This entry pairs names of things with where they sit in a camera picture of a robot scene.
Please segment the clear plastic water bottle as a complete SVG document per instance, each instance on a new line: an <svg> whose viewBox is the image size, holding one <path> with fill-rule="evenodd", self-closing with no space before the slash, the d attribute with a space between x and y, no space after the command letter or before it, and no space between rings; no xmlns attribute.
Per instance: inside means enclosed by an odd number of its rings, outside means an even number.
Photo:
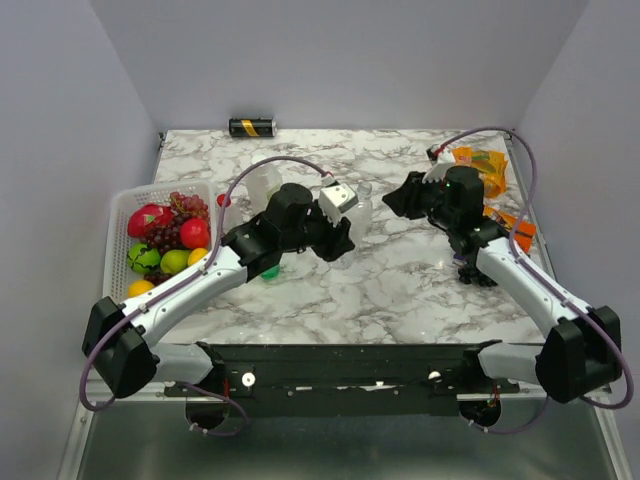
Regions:
<svg viewBox="0 0 640 480"><path fill-rule="evenodd" d="M336 268L342 270L353 264L372 221L372 185L367 181L361 181L357 185L356 194L358 197L357 205L346 213L346 217L351 222L349 236L354 243L354 249L342 255L334 263Z"/></svg>

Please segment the small green bottle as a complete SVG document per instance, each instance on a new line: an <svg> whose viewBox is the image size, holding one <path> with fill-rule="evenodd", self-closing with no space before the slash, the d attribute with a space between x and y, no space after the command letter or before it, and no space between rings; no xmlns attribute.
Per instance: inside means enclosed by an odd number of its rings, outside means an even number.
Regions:
<svg viewBox="0 0 640 480"><path fill-rule="evenodd" d="M271 279L277 278L279 274L280 274L280 266L275 265L274 267L271 267L265 270L264 272L262 272L260 276L264 280L271 280Z"/></svg>

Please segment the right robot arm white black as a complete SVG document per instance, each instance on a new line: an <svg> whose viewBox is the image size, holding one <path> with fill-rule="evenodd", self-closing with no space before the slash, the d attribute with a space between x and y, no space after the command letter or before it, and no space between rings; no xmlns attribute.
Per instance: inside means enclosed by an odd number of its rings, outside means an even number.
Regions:
<svg viewBox="0 0 640 480"><path fill-rule="evenodd" d="M496 379L510 379L537 384L567 403L621 377L617 314L572 296L511 242L508 231L484 213L484 185L475 169L453 166L438 180L411 172L382 201L398 217L425 218L444 231L452 250L502 287L544 337L542 346L482 347L460 367L467 389L480 392Z"/></svg>

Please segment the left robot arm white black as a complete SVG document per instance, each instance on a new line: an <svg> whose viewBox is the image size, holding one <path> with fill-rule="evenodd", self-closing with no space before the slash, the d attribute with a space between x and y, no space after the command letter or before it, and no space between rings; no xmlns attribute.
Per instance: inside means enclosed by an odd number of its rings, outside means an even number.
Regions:
<svg viewBox="0 0 640 480"><path fill-rule="evenodd" d="M317 196L295 183L282 185L265 211L220 237L194 266L121 304L109 297L96 302L82 342L85 368L95 370L117 399L166 380L188 382L201 395L214 393L222 372L205 347L164 344L162 338L206 301L279 264L285 253L311 249L333 262L353 250L346 213L357 202L345 184L333 183Z"/></svg>

